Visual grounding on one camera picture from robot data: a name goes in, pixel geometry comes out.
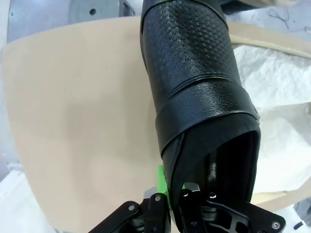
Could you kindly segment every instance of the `black bracket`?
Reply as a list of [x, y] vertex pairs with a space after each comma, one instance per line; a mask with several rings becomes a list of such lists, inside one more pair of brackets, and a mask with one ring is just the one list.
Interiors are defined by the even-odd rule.
[[89, 233], [169, 233], [171, 218], [166, 195], [153, 194], [139, 205], [127, 201]]
[[180, 205], [183, 233], [280, 233], [283, 217], [246, 201], [183, 190]]

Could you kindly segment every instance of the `hole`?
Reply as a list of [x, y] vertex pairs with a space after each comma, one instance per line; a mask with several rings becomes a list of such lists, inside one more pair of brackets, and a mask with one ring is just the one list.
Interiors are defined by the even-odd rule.
[[216, 198], [216, 193], [211, 192], [211, 193], [209, 194], [209, 198], [211, 198], [211, 199]]
[[96, 10], [95, 10], [95, 9], [91, 9], [91, 10], [89, 11], [89, 14], [90, 14], [91, 16], [95, 15], [95, 14], [96, 14]]
[[235, 231], [237, 233], [247, 233], [248, 232], [248, 228], [245, 224], [238, 222], [236, 227], [235, 227]]
[[187, 190], [187, 189], [183, 189], [183, 190], [181, 191], [181, 195], [182, 195], [183, 197], [187, 197], [187, 196], [188, 196], [188, 190]]

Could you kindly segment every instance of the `metal base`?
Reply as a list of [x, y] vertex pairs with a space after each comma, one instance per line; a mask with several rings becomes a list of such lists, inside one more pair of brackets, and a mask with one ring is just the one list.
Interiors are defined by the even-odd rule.
[[68, 24], [139, 16], [143, 0], [11, 0], [7, 42]]

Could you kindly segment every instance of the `black wire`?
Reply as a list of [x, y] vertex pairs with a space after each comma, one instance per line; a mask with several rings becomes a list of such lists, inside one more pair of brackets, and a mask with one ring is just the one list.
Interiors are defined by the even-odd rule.
[[297, 230], [299, 227], [303, 226], [303, 222], [298, 222], [296, 225], [294, 225], [294, 230]]
[[287, 21], [290, 20], [290, 13], [288, 12], [288, 8], [286, 7], [286, 15], [287, 17], [286, 18], [282, 18], [277, 12], [275, 9], [270, 9], [269, 10], [269, 16], [272, 17], [272, 18], [278, 18], [280, 19], [281, 21], [283, 21], [287, 27], [287, 29], [289, 30], [289, 26], [287, 24]]

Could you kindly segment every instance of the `black fabric cover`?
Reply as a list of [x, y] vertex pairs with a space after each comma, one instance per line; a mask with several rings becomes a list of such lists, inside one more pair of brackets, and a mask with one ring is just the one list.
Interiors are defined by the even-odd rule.
[[185, 182], [250, 201], [259, 116], [242, 88], [217, 0], [145, 0], [140, 44], [155, 127], [179, 230]]

